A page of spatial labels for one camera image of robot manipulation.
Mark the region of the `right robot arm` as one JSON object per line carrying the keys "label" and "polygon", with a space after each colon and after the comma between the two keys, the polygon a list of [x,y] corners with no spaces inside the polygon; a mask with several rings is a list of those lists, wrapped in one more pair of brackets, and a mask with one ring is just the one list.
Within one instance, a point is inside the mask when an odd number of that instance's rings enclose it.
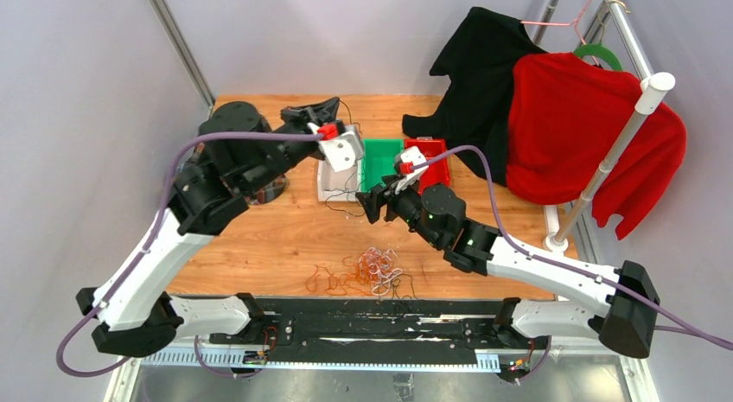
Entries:
{"label": "right robot arm", "polygon": [[472,220],[466,202],[437,184],[418,192],[378,184],[356,195],[370,223],[401,219],[459,271],[511,278],[558,296],[556,301],[506,298],[494,321],[494,336],[513,348],[526,338],[566,336],[598,340],[627,357],[646,359],[660,298],[646,268],[567,258],[528,245]]}

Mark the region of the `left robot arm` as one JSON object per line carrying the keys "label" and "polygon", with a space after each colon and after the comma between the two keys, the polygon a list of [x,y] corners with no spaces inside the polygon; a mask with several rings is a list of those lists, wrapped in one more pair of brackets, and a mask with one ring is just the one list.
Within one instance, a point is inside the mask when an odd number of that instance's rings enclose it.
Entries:
{"label": "left robot arm", "polygon": [[344,130],[339,105],[333,97],[286,107],[272,128],[254,105],[234,101],[200,125],[138,249],[105,285],[77,294],[83,314],[98,321],[92,340],[99,352],[142,358],[191,336],[230,335],[244,344],[265,339],[269,325],[252,295],[184,298],[167,287],[260,190],[304,159],[324,158],[316,134]]}

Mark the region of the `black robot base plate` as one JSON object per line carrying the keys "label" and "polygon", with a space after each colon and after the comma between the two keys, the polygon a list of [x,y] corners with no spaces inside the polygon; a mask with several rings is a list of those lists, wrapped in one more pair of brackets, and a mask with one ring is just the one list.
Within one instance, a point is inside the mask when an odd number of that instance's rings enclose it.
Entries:
{"label": "black robot base plate", "polygon": [[479,350],[538,356],[545,338],[527,339],[494,324],[495,300],[378,301],[259,298],[260,320],[213,344],[267,350],[271,361],[324,364],[468,365]]}

